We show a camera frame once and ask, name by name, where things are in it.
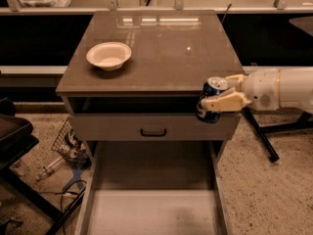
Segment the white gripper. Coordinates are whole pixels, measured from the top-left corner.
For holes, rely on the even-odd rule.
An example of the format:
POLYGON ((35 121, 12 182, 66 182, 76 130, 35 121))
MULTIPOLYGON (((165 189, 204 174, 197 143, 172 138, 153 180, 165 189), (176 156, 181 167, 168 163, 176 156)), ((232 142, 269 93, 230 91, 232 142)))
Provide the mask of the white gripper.
POLYGON ((238 112, 246 105, 256 111, 279 109, 280 72, 257 70, 247 77, 244 74, 227 76, 232 87, 219 95, 201 99, 201 106, 211 112, 238 112))

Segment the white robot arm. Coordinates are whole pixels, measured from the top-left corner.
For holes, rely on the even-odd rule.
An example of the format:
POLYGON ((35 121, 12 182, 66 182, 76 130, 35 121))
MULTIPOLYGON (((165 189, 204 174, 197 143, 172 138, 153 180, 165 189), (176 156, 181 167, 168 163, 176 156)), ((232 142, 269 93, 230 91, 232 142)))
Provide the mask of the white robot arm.
POLYGON ((257 70, 251 74, 214 76, 207 80, 219 95, 204 97, 200 105, 210 112, 238 112, 296 108, 313 113, 313 69, 257 70))

